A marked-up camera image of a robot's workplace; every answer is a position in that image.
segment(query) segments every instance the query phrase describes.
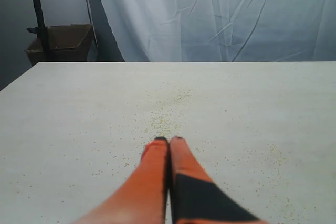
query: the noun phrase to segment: metal stand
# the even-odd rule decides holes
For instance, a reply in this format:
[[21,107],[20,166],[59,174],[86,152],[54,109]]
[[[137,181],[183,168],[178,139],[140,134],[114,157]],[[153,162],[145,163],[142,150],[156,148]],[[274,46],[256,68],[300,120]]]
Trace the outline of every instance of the metal stand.
[[27,28],[27,30],[28,32],[32,34],[36,34],[37,38],[40,39],[43,52],[46,56],[46,60],[53,61],[52,52],[51,52],[50,44],[49,44],[48,28],[46,27],[45,22],[44,22],[43,11],[41,7],[41,0],[33,0],[33,2],[34,2],[34,8],[35,8],[38,27]]

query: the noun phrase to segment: brown basket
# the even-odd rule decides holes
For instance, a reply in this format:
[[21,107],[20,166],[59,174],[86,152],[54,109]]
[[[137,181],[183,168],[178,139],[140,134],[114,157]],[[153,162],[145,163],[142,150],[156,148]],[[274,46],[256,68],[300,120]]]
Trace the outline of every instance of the brown basket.
[[[93,41],[92,25],[48,27],[50,48],[56,62],[86,62]],[[46,61],[40,39],[36,38],[26,50],[32,65]]]

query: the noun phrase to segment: white backdrop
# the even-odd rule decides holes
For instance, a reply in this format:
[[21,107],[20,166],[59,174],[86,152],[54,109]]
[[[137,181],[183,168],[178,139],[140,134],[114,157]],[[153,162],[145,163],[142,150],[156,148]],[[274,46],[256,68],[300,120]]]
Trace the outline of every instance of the white backdrop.
[[336,0],[102,0],[126,61],[336,60]]

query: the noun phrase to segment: orange finger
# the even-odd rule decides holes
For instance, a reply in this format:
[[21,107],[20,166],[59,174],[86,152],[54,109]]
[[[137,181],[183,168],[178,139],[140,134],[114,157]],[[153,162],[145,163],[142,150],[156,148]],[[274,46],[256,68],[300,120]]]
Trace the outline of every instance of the orange finger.
[[186,140],[170,141],[173,185],[172,214],[175,224],[266,223],[223,193],[199,165]]
[[162,224],[167,199],[167,139],[146,146],[137,169],[105,202],[75,224]]

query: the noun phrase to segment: white table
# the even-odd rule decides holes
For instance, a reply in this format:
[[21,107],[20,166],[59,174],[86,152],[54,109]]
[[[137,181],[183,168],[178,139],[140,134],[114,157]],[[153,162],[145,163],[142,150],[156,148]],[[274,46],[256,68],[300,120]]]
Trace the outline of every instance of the white table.
[[75,220],[175,134],[256,215],[336,223],[336,62],[39,63],[0,92],[1,223]]

